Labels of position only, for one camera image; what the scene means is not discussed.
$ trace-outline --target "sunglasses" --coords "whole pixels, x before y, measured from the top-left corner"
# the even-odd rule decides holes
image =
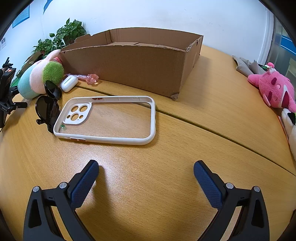
[[[57,101],[62,97],[62,90],[53,82],[47,80],[44,84],[46,96],[42,95],[35,104],[35,110],[40,119],[38,125],[46,124],[49,132],[54,132],[54,124],[59,117],[60,110]]]

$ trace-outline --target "sunglasses lens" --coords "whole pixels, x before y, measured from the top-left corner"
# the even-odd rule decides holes
[[[56,86],[53,82],[47,80],[44,84],[44,88],[46,91],[46,94],[55,99],[55,100],[59,100],[62,97],[62,90]]]
[[[59,105],[55,100],[48,96],[40,96],[35,109],[41,120],[52,127],[54,126],[59,117]]]

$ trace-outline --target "white wall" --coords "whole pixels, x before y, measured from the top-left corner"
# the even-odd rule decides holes
[[[0,50],[0,66],[6,61],[13,63],[17,71],[22,67],[25,60],[32,54],[33,46],[38,44],[39,39],[44,39],[41,20],[43,4],[35,0],[30,4],[30,18],[12,28],[9,27],[5,34],[6,46]]]
[[[204,35],[205,45],[229,55],[262,62],[260,53],[268,53],[273,31],[272,19],[271,35],[266,33],[268,12],[259,0],[53,0],[43,25],[46,37],[69,17],[83,21],[91,35],[124,27],[182,30]]]

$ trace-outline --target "green leaves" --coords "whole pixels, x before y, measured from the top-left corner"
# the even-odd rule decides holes
[[[70,18],[66,21],[66,24],[57,30],[57,33],[51,33],[49,36],[54,38],[53,40],[45,39],[42,41],[38,40],[38,45],[34,46],[34,53],[37,51],[45,51],[45,56],[47,56],[51,51],[56,49],[61,49],[66,45],[74,43],[74,40],[80,36],[86,34],[85,29],[82,27],[82,22],[74,19],[70,22]]]

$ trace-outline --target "stuffed animal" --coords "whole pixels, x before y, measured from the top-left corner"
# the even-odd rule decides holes
[[[281,112],[281,118],[285,125],[286,133],[289,138],[289,145],[291,152],[296,159],[296,115],[294,112],[290,112],[288,109],[283,109]]]
[[[268,63],[266,67],[267,72],[264,74],[250,74],[248,81],[259,88],[267,106],[287,108],[291,112],[296,112],[294,87],[290,80],[277,72],[273,63]]]
[[[50,80],[58,85],[64,77],[64,68],[55,58],[61,50],[54,50],[48,56],[30,66],[21,76],[17,85],[19,93],[25,99],[45,94],[44,83]]]

